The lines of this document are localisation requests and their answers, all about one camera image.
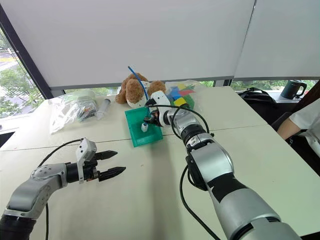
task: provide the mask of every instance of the white table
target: white table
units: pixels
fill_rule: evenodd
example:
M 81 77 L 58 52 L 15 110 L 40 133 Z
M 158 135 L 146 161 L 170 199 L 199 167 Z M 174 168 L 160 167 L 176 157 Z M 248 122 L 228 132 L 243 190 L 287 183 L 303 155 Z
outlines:
M 319 231 L 320 178 L 268 125 L 216 130 L 215 139 L 229 152 L 235 176 L 257 191 L 282 220 L 300 235 Z M 74 162 L 77 146 L 66 146 L 48 163 Z M 97 143 L 98 151 L 118 155 L 98 168 L 127 169 L 103 182 L 72 183 L 50 198 L 49 239 L 194 240 L 207 232 L 183 207 L 179 180 L 186 165 L 181 140 L 166 135 L 153 144 L 133 148 L 130 139 Z M 54 147 L 0 152 L 0 209 L 14 189 Z M 225 239 L 207 192 L 184 181 L 189 206 Z M 45 236 L 42 213 L 31 235 Z
M 0 151 L 57 147 L 83 136 L 96 143 L 131 139 L 124 113 L 130 107 L 127 104 L 117 104 L 114 97 L 108 98 L 112 103 L 105 118 L 73 123 L 53 135 L 49 133 L 52 105 L 46 100 Z M 267 124 L 231 87 L 208 87 L 196 93 L 195 104 L 200 106 L 199 113 L 206 119 L 210 130 Z M 163 130 L 163 135 L 172 134 L 170 128 Z

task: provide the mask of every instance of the window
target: window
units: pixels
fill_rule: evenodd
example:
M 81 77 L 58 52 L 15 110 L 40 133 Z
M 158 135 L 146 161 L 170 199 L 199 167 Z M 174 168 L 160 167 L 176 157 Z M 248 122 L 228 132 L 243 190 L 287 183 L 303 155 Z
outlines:
M 306 91 L 309 91 L 318 80 L 302 80 L 307 84 Z M 245 91 L 248 88 L 258 88 L 261 90 L 269 90 L 272 92 L 281 93 L 285 88 L 288 80 L 249 80 L 249 81 L 232 81 L 231 87 L 235 91 Z
M 215 84 L 215 81 L 199 81 L 199 83 L 206 85 L 207 87 L 213 87 Z
M 32 113 L 43 101 L 0 29 L 0 118 Z
M 76 91 L 82 90 L 92 90 L 95 92 L 97 96 L 110 96 L 110 95 L 117 95 L 120 91 L 120 86 L 111 86 L 111 87 L 96 87 L 96 88 L 80 88 L 80 89 L 65 89 L 65 93 L 73 93 Z

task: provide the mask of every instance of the green block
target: green block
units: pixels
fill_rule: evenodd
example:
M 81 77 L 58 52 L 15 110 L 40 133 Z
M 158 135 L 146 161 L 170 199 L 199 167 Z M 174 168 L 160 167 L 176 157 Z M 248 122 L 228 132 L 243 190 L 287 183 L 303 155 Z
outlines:
M 195 85 L 188 85 L 185 89 L 183 90 L 193 90 L 195 89 Z
M 185 95 L 183 96 L 184 100 L 186 101 L 187 104 L 189 104 L 190 106 L 190 109 L 194 109 L 194 106 L 195 106 L 195 102 L 194 100 L 192 99 L 192 97 L 190 95 Z
M 150 116 L 147 107 L 128 110 L 124 113 L 134 147 L 138 147 L 144 144 L 150 144 L 163 139 L 162 132 L 159 126 L 149 124 L 148 130 L 146 132 L 143 132 L 141 130 L 141 125 L 144 122 L 144 117 Z

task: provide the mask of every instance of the brown teddy bear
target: brown teddy bear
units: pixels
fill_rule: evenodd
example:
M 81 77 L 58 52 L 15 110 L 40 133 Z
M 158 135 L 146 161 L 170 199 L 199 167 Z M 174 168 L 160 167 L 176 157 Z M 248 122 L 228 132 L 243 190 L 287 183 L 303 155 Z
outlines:
M 149 82 L 143 75 L 137 73 L 142 81 L 144 88 L 147 89 L 147 94 L 151 96 L 156 91 L 166 92 L 166 86 L 162 81 Z M 135 77 L 134 74 L 130 74 L 121 84 L 121 90 L 117 96 L 115 96 L 115 101 L 118 104 L 128 103 L 132 108 L 141 108 L 146 102 L 147 98 L 145 92 Z

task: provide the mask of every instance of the white small object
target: white small object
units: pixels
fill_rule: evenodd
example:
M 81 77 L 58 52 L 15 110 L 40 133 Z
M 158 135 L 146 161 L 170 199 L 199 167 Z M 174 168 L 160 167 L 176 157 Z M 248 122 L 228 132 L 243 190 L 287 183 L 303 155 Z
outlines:
M 108 106 L 110 105 L 110 100 L 109 99 L 105 99 L 103 100 L 103 103 L 101 104 L 99 110 L 95 113 L 96 119 L 100 120 L 104 117 L 105 113 L 108 110 Z
M 144 132 L 144 133 L 146 131 L 148 131 L 148 124 L 147 123 L 144 122 L 144 123 L 141 124 L 141 131 Z

